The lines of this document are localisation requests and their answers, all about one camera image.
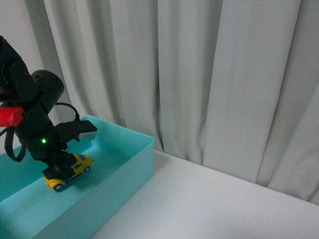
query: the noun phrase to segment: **robotic arm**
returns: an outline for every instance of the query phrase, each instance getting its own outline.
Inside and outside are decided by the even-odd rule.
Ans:
[[[0,36],[0,126],[7,127],[5,150],[17,162],[22,161],[25,149],[35,160],[55,168],[66,179],[72,176],[70,165],[74,156],[67,153],[67,142],[79,141],[89,135],[94,139],[97,128],[88,120],[80,120],[76,110],[57,103],[64,91],[62,81],[45,70],[29,74],[25,63],[9,43]],[[76,112],[74,121],[54,126],[48,116],[54,105],[67,105]],[[21,143],[16,157],[12,149],[13,134]]]

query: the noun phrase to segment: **red tag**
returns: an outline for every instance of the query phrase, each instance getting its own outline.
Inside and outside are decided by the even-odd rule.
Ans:
[[[0,107],[0,127],[17,127],[23,120],[21,107]]]

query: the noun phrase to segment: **turquoise plastic bin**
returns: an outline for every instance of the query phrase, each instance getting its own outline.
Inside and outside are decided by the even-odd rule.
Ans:
[[[0,238],[90,238],[152,175],[154,138],[93,116],[95,140],[68,143],[94,160],[88,173],[50,191],[46,165],[0,155]]]

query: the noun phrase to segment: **white table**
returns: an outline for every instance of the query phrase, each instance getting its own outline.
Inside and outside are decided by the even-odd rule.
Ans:
[[[155,151],[152,178],[94,239],[318,239],[319,206]]]

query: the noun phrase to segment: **black cable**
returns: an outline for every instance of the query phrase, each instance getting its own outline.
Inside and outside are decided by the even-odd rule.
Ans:
[[[74,110],[74,112],[75,112],[75,119],[80,120],[80,115],[74,106],[72,106],[68,103],[62,103],[62,102],[57,102],[55,105],[56,106],[68,106],[68,107],[72,108],[72,110]]]
[[[5,128],[4,130],[2,130],[2,131],[0,132],[0,136],[2,136],[5,132],[7,132],[7,130],[8,130],[8,128]]]

